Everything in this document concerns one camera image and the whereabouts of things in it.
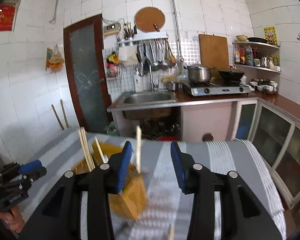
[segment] sink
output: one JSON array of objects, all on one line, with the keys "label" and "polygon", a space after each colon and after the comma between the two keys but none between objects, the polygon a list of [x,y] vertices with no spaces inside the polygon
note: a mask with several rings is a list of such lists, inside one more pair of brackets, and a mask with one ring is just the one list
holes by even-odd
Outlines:
[{"label": "sink", "polygon": [[142,93],[125,93],[120,98],[117,107],[142,106],[149,104],[173,103],[176,98],[172,92],[142,92]]}]

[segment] round wooden board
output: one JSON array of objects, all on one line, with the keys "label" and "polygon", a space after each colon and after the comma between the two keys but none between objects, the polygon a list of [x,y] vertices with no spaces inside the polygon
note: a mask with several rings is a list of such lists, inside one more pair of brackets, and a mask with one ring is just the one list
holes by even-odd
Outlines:
[{"label": "round wooden board", "polygon": [[134,24],[143,32],[155,32],[154,23],[160,29],[164,25],[165,16],[162,11],[155,7],[144,7],[140,9],[135,17]]}]

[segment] gray and white tablecloth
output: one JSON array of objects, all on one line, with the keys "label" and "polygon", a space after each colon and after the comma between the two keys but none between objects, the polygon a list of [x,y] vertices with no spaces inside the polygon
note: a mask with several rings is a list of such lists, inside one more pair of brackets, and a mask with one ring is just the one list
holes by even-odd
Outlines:
[{"label": "gray and white tablecloth", "polygon": [[[129,140],[135,159],[134,138],[110,137],[104,134],[87,133],[89,144],[97,137],[99,141],[124,146]],[[237,171],[255,193],[277,225],[282,239],[286,239],[286,224],[283,207],[260,154],[249,141],[216,141],[202,143],[179,142],[182,152],[193,156],[213,172],[227,174]],[[36,181],[29,190],[29,198],[20,204],[22,215],[27,221],[40,201],[60,177],[84,158],[77,130],[68,130],[52,141],[32,159],[39,159],[47,168],[47,174]],[[142,140],[141,169],[144,177],[148,205],[140,218],[134,222],[112,213],[112,224],[116,239],[167,239],[170,225],[175,228],[175,240],[185,240],[190,224],[193,195],[184,195],[178,187],[172,160],[170,142]],[[81,203],[81,239],[87,240],[87,193]],[[221,236],[220,197],[215,193],[215,240]]]}]

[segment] human hand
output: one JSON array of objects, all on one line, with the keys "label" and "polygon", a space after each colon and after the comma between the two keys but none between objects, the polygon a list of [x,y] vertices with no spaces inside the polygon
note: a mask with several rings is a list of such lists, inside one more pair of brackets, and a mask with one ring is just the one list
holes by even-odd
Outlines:
[{"label": "human hand", "polygon": [[5,222],[9,224],[9,228],[11,231],[20,233],[25,226],[25,222],[20,214],[19,207],[14,206],[13,208],[11,208],[11,213],[0,212],[0,219],[5,220]]}]

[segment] brown countertop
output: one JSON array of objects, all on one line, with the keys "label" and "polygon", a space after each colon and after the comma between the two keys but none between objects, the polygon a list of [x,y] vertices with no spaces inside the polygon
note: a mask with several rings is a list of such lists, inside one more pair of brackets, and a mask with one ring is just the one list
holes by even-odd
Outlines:
[{"label": "brown countertop", "polygon": [[[295,118],[300,120],[300,105],[297,103],[283,97],[280,95],[266,95],[259,91],[251,92],[248,94],[234,94],[234,95],[218,95],[218,96],[201,96],[194,97],[183,91],[173,92],[176,97],[176,102],[174,103],[165,103],[164,106],[162,104],[152,104],[148,106],[143,106],[143,109],[150,108],[162,108],[162,107],[173,107],[173,106],[187,106],[187,105],[201,105],[201,104],[209,104],[209,103],[218,103],[218,102],[234,102],[234,101],[242,101],[249,99],[263,99],[274,106],[281,108],[287,113],[291,114]],[[118,109],[118,100],[116,100],[109,108],[108,112],[112,111],[123,111],[123,109]]]}]

